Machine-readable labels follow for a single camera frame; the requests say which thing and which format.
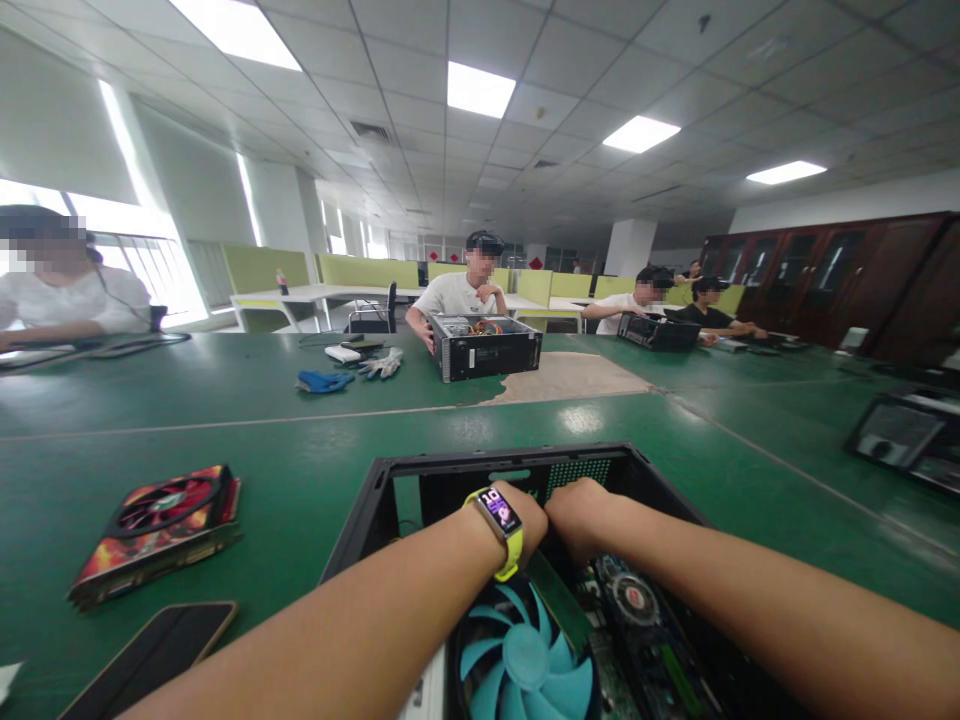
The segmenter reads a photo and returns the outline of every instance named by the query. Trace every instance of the smartwatch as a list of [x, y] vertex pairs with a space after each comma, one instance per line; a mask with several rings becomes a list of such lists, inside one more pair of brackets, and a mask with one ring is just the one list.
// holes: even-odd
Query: smartwatch
[[498, 582], [506, 582], [517, 571], [520, 553], [523, 552], [523, 522], [495, 487], [470, 493], [463, 501], [464, 507], [470, 503], [477, 505], [497, 538], [507, 548], [507, 562], [493, 576]]

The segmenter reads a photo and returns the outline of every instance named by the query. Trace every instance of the blue fan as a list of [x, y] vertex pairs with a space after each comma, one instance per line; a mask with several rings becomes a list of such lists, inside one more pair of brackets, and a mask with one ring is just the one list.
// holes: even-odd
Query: blue fan
[[[593, 663], [590, 658], [579, 665], [563, 633], [554, 639], [553, 623], [543, 602], [530, 585], [537, 605], [537, 624], [517, 592], [508, 585], [495, 590], [516, 609], [508, 617], [490, 605], [477, 605], [468, 617], [491, 620], [497, 630], [493, 637], [476, 640], [460, 654], [460, 680], [466, 680], [480, 658], [493, 657], [477, 668], [477, 684], [470, 701], [473, 720], [583, 720], [590, 708], [593, 690]], [[480, 671], [489, 665], [486, 673]]]

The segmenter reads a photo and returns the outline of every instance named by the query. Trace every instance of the red graphics card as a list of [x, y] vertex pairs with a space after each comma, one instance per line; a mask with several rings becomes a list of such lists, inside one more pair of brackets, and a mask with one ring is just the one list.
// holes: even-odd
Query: red graphics card
[[236, 532], [240, 478], [216, 465], [127, 495], [67, 599], [85, 611], [220, 552]]

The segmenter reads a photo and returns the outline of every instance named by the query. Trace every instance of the black t-shirt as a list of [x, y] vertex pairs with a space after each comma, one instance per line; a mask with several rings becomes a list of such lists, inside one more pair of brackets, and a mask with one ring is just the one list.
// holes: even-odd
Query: black t-shirt
[[687, 305], [677, 314], [687, 322], [696, 323], [700, 327], [705, 327], [710, 330], [723, 330], [730, 327], [730, 323], [733, 322], [732, 317], [720, 312], [716, 308], [708, 307], [707, 314], [704, 315], [700, 312], [700, 308], [693, 303]]

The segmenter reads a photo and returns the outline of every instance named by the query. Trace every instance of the white t-shirt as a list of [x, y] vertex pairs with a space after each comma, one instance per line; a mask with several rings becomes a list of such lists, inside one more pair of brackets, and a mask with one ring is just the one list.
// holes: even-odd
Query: white t-shirt
[[28, 328], [92, 320], [108, 335], [148, 332], [150, 296], [140, 279], [127, 270], [102, 265], [99, 269], [103, 283], [91, 272], [59, 288], [47, 285], [32, 272], [0, 277], [0, 330], [19, 319]]
[[[652, 305], [637, 305], [637, 301], [633, 299], [633, 293], [611, 295], [610, 297], [605, 297], [603, 300], [597, 300], [594, 305], [599, 305], [600, 307], [633, 307], [637, 309], [637, 312], [653, 312]], [[623, 315], [623, 313], [617, 313], [616, 315], [611, 315], [601, 320], [597, 326], [597, 335], [616, 335], [617, 328], [620, 326], [621, 315]]]
[[[488, 285], [500, 287], [494, 283]], [[490, 315], [497, 312], [497, 298], [480, 302], [477, 289], [467, 282], [466, 273], [447, 273], [427, 286], [413, 306], [424, 315]]]

